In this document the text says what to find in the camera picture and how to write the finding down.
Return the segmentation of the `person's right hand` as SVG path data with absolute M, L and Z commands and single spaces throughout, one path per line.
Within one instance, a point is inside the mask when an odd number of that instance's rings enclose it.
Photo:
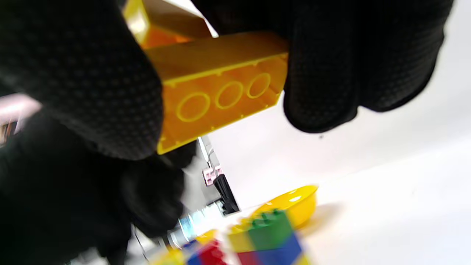
M 222 35 L 289 42 L 284 112 L 329 131 L 401 107 L 427 86 L 452 0 L 194 0 Z M 155 153 L 162 84 L 116 0 L 2 0 L 1 95 L 24 93 L 105 155 Z

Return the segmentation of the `person's left hand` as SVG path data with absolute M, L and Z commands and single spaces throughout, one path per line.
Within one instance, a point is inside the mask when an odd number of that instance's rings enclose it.
M 135 226 L 155 240 L 185 211 L 183 169 L 197 141 L 164 155 L 122 160 L 41 110 L 1 148 L 1 264 L 65 265 L 94 248 L 126 260 Z

